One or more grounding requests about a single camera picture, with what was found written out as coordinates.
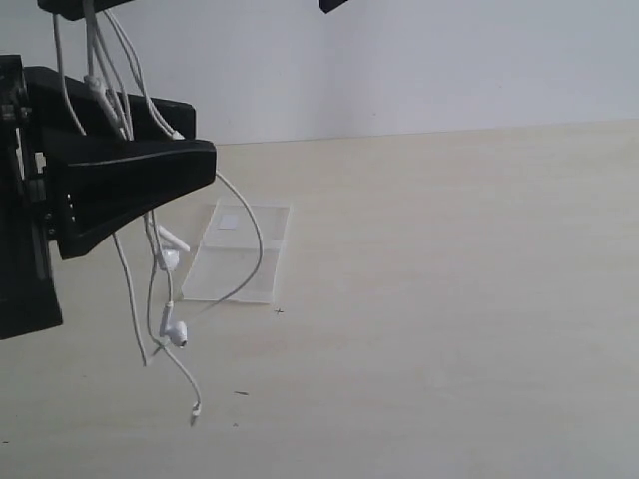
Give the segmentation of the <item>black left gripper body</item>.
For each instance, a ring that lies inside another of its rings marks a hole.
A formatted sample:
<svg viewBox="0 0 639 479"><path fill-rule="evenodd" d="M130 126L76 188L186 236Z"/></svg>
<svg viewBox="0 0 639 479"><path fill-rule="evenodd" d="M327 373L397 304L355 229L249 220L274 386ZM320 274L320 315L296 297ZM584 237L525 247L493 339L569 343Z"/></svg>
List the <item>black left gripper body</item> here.
<svg viewBox="0 0 639 479"><path fill-rule="evenodd" d="M1 338L63 323L22 59L1 57Z"/></svg>

